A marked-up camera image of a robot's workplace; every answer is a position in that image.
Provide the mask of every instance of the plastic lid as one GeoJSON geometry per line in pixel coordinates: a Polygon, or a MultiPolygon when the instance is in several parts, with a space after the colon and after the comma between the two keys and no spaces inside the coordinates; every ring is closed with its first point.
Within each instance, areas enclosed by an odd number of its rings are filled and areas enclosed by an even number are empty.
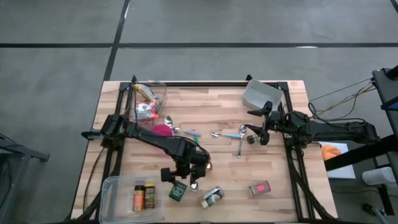
{"type": "Polygon", "coordinates": [[[145,190],[145,187],[143,185],[136,185],[134,190],[145,190]]]}

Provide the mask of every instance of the clear plastic bowl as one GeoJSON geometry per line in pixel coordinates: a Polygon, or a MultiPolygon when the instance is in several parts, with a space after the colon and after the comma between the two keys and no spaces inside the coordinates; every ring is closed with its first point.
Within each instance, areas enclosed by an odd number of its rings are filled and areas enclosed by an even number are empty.
{"type": "Polygon", "coordinates": [[[164,220],[164,196],[160,176],[117,176],[108,177],[101,192],[99,222],[116,223],[154,223],[164,220]],[[134,212],[134,187],[155,183],[155,208],[134,212]]]}

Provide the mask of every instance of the wooden table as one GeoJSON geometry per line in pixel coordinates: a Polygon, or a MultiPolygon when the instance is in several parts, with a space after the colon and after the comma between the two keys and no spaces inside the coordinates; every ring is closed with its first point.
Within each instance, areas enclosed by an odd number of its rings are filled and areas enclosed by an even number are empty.
{"type": "MultiPolygon", "coordinates": [[[[310,113],[303,81],[287,81],[294,110],[310,113]]],[[[100,129],[108,114],[113,114],[119,82],[104,82],[93,128],[100,129]]],[[[241,103],[244,87],[168,87],[164,114],[172,117],[175,127],[192,129],[203,136],[199,143],[210,154],[213,170],[198,180],[198,192],[186,191],[181,202],[168,197],[170,183],[163,183],[165,222],[288,222],[297,217],[292,198],[289,171],[281,133],[272,133],[267,146],[249,145],[243,141],[242,158],[236,158],[239,140],[214,138],[212,131],[237,133],[243,123],[261,125],[263,118],[246,113],[250,110],[241,103]],[[250,197],[248,186],[268,180],[271,192],[250,197]],[[223,200],[204,210],[198,197],[219,185],[225,192],[223,200]]],[[[82,213],[83,195],[101,140],[90,141],[73,205],[72,218],[82,213]]],[[[311,191],[326,210],[337,217],[328,177],[319,146],[309,144],[304,150],[304,161],[311,191]]],[[[98,193],[104,167],[105,152],[95,169],[87,204],[98,193]]],[[[127,139],[121,175],[159,174],[163,167],[175,169],[163,151],[135,139],[127,139]]],[[[183,180],[188,185],[189,178],[183,180]]],[[[305,200],[300,193],[304,212],[305,200]]]]}

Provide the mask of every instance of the silver spoon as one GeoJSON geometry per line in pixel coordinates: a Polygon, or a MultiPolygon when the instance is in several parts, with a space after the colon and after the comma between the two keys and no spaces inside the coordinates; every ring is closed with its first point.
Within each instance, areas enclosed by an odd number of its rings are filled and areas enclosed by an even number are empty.
{"type": "Polygon", "coordinates": [[[179,133],[180,131],[182,131],[184,133],[191,134],[193,136],[201,137],[201,134],[196,132],[196,131],[185,131],[185,130],[182,130],[180,128],[172,128],[172,131],[173,131],[173,133],[179,133]]]}
{"type": "Polygon", "coordinates": [[[246,125],[243,124],[243,125],[239,128],[239,134],[241,135],[241,141],[239,142],[238,153],[236,154],[236,157],[237,157],[237,158],[240,158],[240,157],[241,157],[241,153],[242,153],[242,139],[243,139],[243,136],[246,134],[246,131],[247,131],[246,125]]]}
{"type": "Polygon", "coordinates": [[[171,118],[169,115],[166,115],[166,116],[164,117],[164,124],[166,124],[166,125],[169,126],[170,128],[172,127],[172,125],[173,125],[173,120],[172,120],[172,118],[171,118]]]}
{"type": "Polygon", "coordinates": [[[223,133],[219,133],[217,131],[213,131],[211,132],[211,135],[214,137],[220,137],[220,136],[227,136],[227,137],[231,137],[231,138],[241,138],[240,134],[223,134],[223,133]]]}

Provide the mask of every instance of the pink object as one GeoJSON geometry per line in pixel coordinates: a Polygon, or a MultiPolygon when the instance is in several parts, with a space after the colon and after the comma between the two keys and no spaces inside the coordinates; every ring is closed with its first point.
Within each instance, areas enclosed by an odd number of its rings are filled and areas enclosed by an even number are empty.
{"type": "Polygon", "coordinates": [[[173,136],[172,129],[166,124],[158,124],[152,128],[152,132],[164,136],[173,136]]]}

